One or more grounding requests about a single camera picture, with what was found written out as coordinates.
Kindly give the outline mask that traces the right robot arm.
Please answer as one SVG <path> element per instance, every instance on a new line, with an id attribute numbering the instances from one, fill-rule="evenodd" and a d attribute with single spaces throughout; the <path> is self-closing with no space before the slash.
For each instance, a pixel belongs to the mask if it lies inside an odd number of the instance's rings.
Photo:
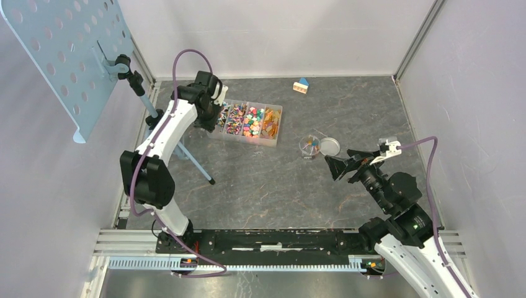
<path id="1" fill-rule="evenodd" d="M 401 150 L 383 145 L 378 151 L 347 153 L 348 158 L 325 156 L 333 180 L 352 173 L 348 183 L 361 183 L 388 216 L 370 219 L 359 228 L 360 249 L 384 257 L 420 297 L 476 297 L 444 248 L 437 225 L 417 203 L 422 193 L 415 177 L 381 171 Z"/>

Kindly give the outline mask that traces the round jar lid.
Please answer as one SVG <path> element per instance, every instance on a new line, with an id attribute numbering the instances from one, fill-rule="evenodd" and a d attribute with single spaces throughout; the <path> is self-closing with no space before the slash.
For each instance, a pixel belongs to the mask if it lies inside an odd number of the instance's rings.
<path id="1" fill-rule="evenodd" d="M 325 137 L 319 141 L 319 152 L 324 156 L 336 156 L 340 150 L 341 146 L 334 138 Z"/>

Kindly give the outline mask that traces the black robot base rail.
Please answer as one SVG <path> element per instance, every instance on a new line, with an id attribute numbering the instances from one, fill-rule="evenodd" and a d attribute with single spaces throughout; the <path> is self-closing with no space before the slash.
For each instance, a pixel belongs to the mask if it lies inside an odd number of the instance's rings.
<path id="1" fill-rule="evenodd" d="M 356 229 L 203 229 L 177 241 L 159 232 L 156 253 L 182 255 L 184 266 L 346 265 L 359 258 L 361 267 L 383 271 L 386 259 Z"/>

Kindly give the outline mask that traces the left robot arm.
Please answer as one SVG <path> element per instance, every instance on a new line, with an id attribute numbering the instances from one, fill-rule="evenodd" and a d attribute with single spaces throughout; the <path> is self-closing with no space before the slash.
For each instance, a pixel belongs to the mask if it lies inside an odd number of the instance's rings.
<path id="1" fill-rule="evenodd" d="M 145 211 L 151 212 L 180 253 L 194 247 L 195 237 L 192 222 L 174 199 L 175 182 L 167 165 L 190 126 L 207 132 L 215 130 L 227 90 L 217 76 L 199 71 L 193 83 L 176 87 L 166 113 L 147 139 L 120 157 L 130 209 L 142 205 Z"/>

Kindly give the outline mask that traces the clear round plastic jar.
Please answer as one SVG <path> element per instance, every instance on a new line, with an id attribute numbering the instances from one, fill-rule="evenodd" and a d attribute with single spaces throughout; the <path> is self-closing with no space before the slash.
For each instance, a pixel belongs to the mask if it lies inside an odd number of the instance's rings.
<path id="1" fill-rule="evenodd" d="M 306 160 L 315 158 L 319 153 L 319 142 L 319 138 L 314 135 L 303 137 L 298 144 L 302 158 Z"/>

